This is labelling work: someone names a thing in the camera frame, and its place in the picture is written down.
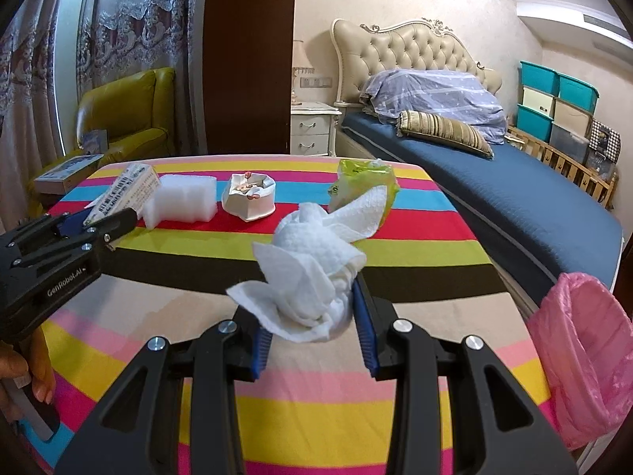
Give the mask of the person's left hand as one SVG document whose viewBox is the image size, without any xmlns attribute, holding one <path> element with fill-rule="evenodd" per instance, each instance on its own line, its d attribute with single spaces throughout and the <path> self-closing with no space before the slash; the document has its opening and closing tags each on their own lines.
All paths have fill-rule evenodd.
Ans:
<svg viewBox="0 0 633 475">
<path fill-rule="evenodd" d="M 45 334 L 41 327 L 21 342 L 22 353 L 9 343 L 1 342 L 1 378 L 21 378 L 31 375 L 35 399 L 51 404 L 56 382 L 49 358 Z"/>
</svg>

